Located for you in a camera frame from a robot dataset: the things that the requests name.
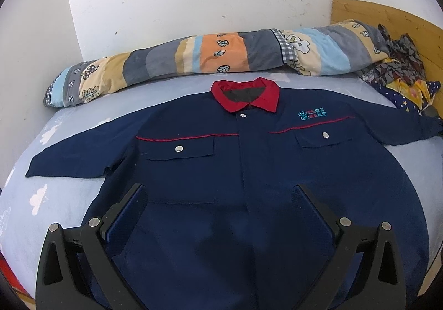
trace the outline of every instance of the jacket sleeve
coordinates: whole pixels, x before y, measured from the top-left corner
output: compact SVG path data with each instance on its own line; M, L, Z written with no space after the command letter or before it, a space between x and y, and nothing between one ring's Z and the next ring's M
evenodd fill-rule
M44 149L32 158L26 177L106 175L121 161L128 144L146 121L147 112L149 108L127 114Z
M342 95L371 135L383 145L404 145L443 134L443 120Z

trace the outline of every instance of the red piping stripe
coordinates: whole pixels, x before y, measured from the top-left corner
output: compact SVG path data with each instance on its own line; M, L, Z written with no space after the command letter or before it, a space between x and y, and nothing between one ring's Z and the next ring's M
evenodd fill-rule
M202 137L210 137L210 136L238 136L238 134L209 134L209 135L202 135L202 136L178 137L176 139L147 139L144 137L136 136L136 139L143 140L143 141L165 142L165 141L200 139Z
M345 116L345 117L341 117L341 118L335 119L335 120L317 122L315 124L309 124L309 125L303 125L303 126L294 126L294 127L290 127L288 129L285 129L285 130L281 130L281 131L270 131L269 133L270 134L281 134L281 133L285 133L285 132L290 131L290 130L306 129L308 127L313 127L313 126L323 125L323 124L331 124L333 122L339 122L341 120L353 119L353 118L354 118L354 116Z

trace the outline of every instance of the screw head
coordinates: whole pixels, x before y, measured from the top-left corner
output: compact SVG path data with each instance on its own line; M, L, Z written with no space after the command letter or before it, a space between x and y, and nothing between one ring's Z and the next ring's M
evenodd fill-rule
M385 222L382 223L382 228L384 228L386 231L389 231L389 230L392 229L392 226L391 226L390 223L385 221Z
M89 220L88 225L90 227L96 227L100 223L100 219L98 217L93 217Z
M340 224L342 224L343 226L350 226L351 220L349 220L347 217L342 217L340 219Z
M58 224L57 223L53 223L51 225L49 225L49 231L50 232L54 232L58 229Z

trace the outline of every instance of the bed sheet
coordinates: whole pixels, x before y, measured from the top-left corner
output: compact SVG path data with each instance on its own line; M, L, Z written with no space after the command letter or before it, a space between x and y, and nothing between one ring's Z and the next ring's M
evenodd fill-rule
M18 159L0 195L0 250L29 294L35 296L38 261L48 226L54 222L64 228L79 226L104 181L103 178L26 178L34 155L67 137L125 114L181 96L207 92L216 80L251 81L259 76L274 80L280 87L327 89L394 107L353 74L310 77L275 70L159 80L105 95L88 105L61 109ZM443 139L433 137L386 148L405 169L417 190L426 216L432 262L443 241Z

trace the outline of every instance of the collar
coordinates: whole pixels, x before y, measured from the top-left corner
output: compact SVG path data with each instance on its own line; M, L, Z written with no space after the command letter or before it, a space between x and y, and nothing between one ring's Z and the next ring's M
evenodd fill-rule
M223 94L224 91L250 89L256 87L264 87L265 89L263 93L251 103L243 101L235 102L229 100L226 95ZM230 113L239 111L249 104L275 113L277 111L280 87L278 87L274 81L265 78L256 78L254 81L248 81L246 83L235 83L234 81L221 80L213 83L211 92L220 105Z

